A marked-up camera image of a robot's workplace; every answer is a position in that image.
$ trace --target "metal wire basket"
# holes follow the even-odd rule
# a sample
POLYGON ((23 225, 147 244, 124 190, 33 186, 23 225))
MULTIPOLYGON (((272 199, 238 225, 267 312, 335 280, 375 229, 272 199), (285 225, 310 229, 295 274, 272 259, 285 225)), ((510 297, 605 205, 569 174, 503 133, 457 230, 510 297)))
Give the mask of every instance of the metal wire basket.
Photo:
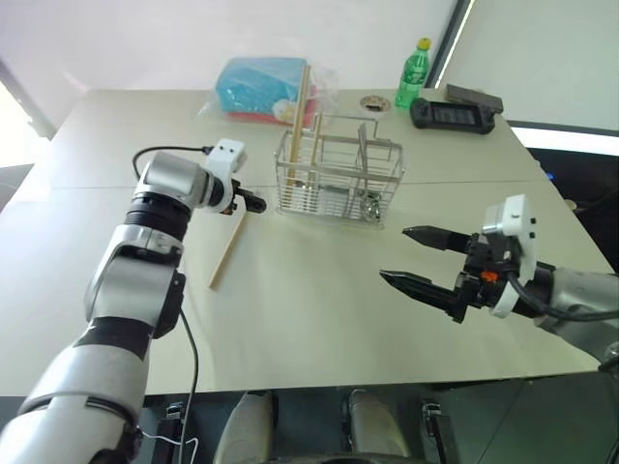
POLYGON ((323 135, 314 122, 294 153, 287 130, 276 151, 279 210, 380 226, 404 173, 402 147, 378 138, 374 119, 325 117, 361 122, 357 137, 323 135))

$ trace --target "black device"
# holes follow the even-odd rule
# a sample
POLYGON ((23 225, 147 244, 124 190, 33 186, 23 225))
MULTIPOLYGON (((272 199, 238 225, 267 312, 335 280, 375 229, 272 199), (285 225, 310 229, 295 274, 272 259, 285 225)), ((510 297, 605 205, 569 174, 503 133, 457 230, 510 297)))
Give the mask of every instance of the black device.
POLYGON ((410 106, 410 117, 418 129, 475 133, 489 133, 494 129, 494 112, 488 106, 477 104, 416 99, 410 106))
POLYGON ((487 106, 493 113, 503 112, 503 101, 493 95, 477 92, 457 85, 447 84, 445 98, 450 102, 464 102, 487 106))

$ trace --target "green plastic bottle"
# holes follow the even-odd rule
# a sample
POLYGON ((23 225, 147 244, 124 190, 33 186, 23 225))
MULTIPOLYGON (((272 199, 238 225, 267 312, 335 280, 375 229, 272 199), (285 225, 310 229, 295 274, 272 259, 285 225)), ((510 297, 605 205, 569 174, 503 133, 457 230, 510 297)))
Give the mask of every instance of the green plastic bottle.
POLYGON ((399 79, 399 88, 396 93, 397 107, 408 109, 410 104, 419 97, 419 91, 424 87, 429 70, 429 60, 427 59, 429 46, 430 39, 427 37, 420 39, 417 43, 417 49, 404 63, 402 77, 399 79))

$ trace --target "orange part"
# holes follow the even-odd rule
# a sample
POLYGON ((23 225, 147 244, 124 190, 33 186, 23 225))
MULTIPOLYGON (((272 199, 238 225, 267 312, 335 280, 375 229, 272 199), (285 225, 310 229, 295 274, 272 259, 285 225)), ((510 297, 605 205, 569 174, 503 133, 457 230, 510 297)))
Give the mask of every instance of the orange part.
POLYGON ((486 282, 496 282, 499 279, 499 274, 493 271, 482 271, 482 279, 486 282))

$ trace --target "bottle cap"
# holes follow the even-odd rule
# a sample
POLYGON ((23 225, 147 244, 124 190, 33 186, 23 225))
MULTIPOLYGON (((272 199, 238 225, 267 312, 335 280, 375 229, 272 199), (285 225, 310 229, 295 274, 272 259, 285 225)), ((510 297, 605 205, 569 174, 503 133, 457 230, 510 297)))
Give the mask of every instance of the bottle cap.
POLYGON ((417 42, 417 48, 421 50, 428 50, 431 43, 432 41, 429 38, 423 37, 417 42))

